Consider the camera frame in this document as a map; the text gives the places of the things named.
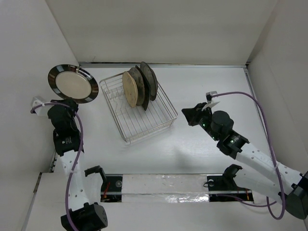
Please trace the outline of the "cream plate glossy dark rim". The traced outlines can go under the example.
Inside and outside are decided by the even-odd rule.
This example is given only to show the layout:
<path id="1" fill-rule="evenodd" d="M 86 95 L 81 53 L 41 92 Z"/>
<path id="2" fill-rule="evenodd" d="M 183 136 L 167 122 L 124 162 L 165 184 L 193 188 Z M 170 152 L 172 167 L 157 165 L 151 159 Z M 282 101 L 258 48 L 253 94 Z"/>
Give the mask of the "cream plate glossy dark rim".
<path id="1" fill-rule="evenodd" d="M 73 99 L 76 103 L 89 103 L 96 99 L 99 86 L 86 70 L 71 64 L 54 66 L 48 73 L 48 84 L 62 99 Z"/>

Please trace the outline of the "cream plate brown rim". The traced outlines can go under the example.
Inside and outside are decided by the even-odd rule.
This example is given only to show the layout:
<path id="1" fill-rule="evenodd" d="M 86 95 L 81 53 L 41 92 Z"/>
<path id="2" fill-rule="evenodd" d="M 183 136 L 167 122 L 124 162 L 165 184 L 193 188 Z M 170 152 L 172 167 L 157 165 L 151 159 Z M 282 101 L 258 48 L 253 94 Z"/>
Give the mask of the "cream plate brown rim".
<path id="1" fill-rule="evenodd" d="M 140 69 L 150 84 L 150 88 L 151 88 L 150 100 L 154 101 L 156 99 L 157 91 L 158 91 L 158 81 L 157 81 L 156 75 L 153 69 L 146 62 L 141 62 Z"/>

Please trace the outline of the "cream round bird plate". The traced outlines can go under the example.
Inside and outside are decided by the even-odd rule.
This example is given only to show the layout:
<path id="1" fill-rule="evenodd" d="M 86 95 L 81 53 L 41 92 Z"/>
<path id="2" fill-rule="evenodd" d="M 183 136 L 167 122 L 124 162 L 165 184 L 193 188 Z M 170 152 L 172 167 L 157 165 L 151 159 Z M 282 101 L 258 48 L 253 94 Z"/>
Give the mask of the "cream round bird plate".
<path id="1" fill-rule="evenodd" d="M 126 99 L 130 107 L 134 108 L 137 104 L 138 89 L 135 80 L 127 71 L 122 75 L 122 84 Z"/>

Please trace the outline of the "grey round deer plate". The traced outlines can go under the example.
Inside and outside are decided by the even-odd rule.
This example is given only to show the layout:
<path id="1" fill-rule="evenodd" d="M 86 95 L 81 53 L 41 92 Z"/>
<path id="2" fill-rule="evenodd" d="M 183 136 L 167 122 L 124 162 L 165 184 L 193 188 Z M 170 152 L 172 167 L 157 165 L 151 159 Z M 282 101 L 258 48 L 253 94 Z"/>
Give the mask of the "grey round deer plate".
<path id="1" fill-rule="evenodd" d="M 128 72 L 132 76 L 132 78 L 135 80 L 136 85 L 137 85 L 138 99 L 137 99 L 136 105 L 141 106 L 145 98 L 145 87 L 144 87 L 142 75 L 136 67 L 132 67 Z"/>

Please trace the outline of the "black square floral plate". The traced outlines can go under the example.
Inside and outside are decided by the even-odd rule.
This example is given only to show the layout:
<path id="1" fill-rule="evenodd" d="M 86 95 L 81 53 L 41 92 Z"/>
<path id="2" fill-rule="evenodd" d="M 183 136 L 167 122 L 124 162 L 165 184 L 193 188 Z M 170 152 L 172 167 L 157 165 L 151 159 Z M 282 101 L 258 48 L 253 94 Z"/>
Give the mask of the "black square floral plate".
<path id="1" fill-rule="evenodd" d="M 141 69 L 136 65 L 137 74 L 140 80 L 136 80 L 137 88 L 138 88 L 138 100 L 137 105 L 142 106 L 144 111 L 147 111 L 148 105 L 150 102 L 150 83 L 148 79 L 145 77 L 145 74 L 141 71 Z"/>

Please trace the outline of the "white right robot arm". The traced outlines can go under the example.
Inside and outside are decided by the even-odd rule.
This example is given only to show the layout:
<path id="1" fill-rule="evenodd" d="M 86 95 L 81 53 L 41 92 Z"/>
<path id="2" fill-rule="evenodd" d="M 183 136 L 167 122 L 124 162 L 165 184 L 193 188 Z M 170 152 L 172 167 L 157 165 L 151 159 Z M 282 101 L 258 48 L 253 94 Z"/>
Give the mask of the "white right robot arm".
<path id="1" fill-rule="evenodd" d="M 253 169 L 252 172 L 238 165 L 228 167 L 222 183 L 227 189 L 248 188 L 284 205 L 292 216 L 305 220 L 308 216 L 308 175 L 291 169 L 280 162 L 273 163 L 247 138 L 233 130 L 234 121 L 224 111 L 211 110 L 213 104 L 199 103 L 184 108 L 190 126 L 199 125 L 225 155 Z"/>

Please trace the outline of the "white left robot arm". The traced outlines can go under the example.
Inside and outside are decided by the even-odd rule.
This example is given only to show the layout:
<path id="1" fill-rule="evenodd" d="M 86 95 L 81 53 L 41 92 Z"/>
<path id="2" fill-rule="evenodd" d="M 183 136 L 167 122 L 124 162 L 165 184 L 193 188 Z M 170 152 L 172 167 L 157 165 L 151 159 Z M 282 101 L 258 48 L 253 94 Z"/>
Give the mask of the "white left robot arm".
<path id="1" fill-rule="evenodd" d="M 61 225 L 66 231 L 107 228 L 106 211 L 98 202 L 101 191 L 107 186 L 107 178 L 101 166 L 83 167 L 84 129 L 77 114 L 78 105 L 73 100 L 52 100 L 48 105 L 55 150 L 67 178 Z"/>

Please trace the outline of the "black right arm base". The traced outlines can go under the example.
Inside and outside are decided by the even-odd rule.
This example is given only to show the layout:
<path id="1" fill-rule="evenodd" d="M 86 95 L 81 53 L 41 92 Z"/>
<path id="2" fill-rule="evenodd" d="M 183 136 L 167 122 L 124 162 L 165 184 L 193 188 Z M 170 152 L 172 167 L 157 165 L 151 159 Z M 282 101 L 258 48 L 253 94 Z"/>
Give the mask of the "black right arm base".
<path id="1" fill-rule="evenodd" d="M 232 164 L 220 175 L 207 175 L 203 187 L 208 189 L 210 202 L 253 202 L 252 191 L 240 188 L 234 178 L 242 167 Z"/>

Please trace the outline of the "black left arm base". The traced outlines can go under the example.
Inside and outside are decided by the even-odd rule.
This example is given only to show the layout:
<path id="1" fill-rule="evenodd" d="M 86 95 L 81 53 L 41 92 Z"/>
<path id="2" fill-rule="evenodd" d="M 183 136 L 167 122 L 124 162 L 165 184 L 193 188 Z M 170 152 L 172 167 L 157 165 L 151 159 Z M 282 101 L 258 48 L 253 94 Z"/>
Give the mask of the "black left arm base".
<path id="1" fill-rule="evenodd" d="M 85 170 L 85 177 L 88 177 L 91 174 L 100 174 L 103 180 L 101 185 L 101 202 L 122 202 L 121 190 L 123 175 L 106 175 L 103 168 L 100 166 L 91 167 Z"/>

